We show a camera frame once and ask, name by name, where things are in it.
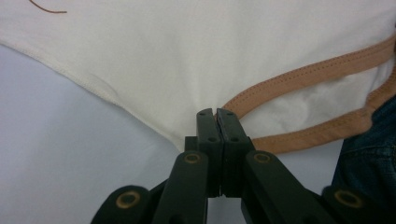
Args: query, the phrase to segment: clamp jaw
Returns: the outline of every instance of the clamp jaw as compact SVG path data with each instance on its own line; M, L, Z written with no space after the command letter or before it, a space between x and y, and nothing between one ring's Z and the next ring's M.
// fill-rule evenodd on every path
M152 190L117 189L92 224L203 224L207 198L241 198L245 221L259 223L393 223L396 217L349 188L305 189L273 154L256 151L236 115L196 115L197 136L185 140L169 178Z

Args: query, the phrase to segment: white surface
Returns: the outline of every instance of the white surface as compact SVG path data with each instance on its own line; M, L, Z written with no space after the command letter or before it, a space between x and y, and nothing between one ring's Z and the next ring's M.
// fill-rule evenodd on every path
M179 149L195 132L191 114L271 77L377 44L394 33L396 16L394 0L39 4L67 13L3 0L0 43L122 106ZM303 88L241 122L252 137L312 127L362 108L389 74L372 69Z
M340 146L280 158L320 193ZM177 153L123 109L0 45L0 223L89 223L113 190L161 183ZM207 223L244 223L240 201L210 199Z

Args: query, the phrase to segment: denim fabric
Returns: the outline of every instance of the denim fabric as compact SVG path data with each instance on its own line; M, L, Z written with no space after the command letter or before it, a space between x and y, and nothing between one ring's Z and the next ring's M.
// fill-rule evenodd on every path
M396 96L373 114L373 127L344 141L333 186L349 186L396 209Z

